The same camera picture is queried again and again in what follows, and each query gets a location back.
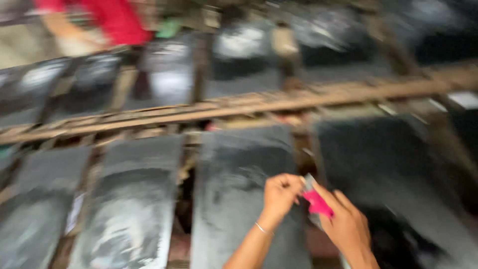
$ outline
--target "red shirt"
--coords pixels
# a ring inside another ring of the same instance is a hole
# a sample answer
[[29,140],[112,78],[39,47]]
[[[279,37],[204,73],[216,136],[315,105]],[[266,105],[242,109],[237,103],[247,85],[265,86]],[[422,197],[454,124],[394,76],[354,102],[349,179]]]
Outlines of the red shirt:
[[127,0],[35,0],[46,12],[67,12],[67,4],[80,4],[91,13],[112,45],[140,45],[151,39]]

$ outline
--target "bracelet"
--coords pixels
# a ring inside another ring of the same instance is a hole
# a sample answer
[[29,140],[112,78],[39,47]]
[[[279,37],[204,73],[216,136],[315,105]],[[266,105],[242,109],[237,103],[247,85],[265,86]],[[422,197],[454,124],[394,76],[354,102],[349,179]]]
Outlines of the bracelet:
[[274,232],[269,232],[269,231],[264,230],[264,229],[259,225],[259,223],[255,222],[255,224],[256,224],[256,226],[259,228],[259,230],[261,230],[263,233],[275,235]]

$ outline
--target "person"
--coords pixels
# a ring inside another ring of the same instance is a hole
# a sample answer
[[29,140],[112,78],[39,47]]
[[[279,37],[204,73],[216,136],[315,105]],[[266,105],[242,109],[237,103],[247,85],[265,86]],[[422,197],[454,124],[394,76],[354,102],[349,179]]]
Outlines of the person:
[[[83,56],[116,45],[142,45],[152,34],[143,29],[128,0],[35,0],[42,20],[65,56]],[[83,24],[73,14],[90,20]]]
[[[303,178],[281,174],[267,179],[264,207],[256,224],[224,264],[223,269],[259,269],[266,257],[274,231],[304,188]],[[317,183],[315,190],[334,211],[328,219],[320,215],[324,232],[337,246],[352,269],[379,269],[370,248],[367,218],[340,191],[330,193]]]

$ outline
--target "hand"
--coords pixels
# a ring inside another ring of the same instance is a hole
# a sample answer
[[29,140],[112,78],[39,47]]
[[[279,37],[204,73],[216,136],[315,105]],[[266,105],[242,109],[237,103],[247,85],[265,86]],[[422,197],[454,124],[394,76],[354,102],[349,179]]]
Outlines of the hand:
[[258,220],[259,225],[264,229],[275,229],[290,211],[293,203],[299,203],[297,197],[301,195],[303,188],[304,183],[299,176],[280,174],[267,179],[264,189],[264,208]]
[[376,264],[370,250],[370,231],[367,218],[341,192],[334,194],[313,182],[316,192],[334,211],[329,219],[320,214],[322,229],[337,246],[352,268],[362,268],[365,264]]

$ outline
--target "pink object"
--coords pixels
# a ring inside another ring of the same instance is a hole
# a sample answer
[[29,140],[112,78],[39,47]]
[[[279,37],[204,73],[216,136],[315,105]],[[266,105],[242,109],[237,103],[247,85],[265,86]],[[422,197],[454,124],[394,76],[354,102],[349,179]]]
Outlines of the pink object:
[[334,216],[334,212],[332,211],[332,209],[327,205],[326,201],[324,201],[320,194],[318,194],[315,190],[304,191],[302,193],[302,196],[310,203],[309,213],[324,214],[328,218],[332,218]]

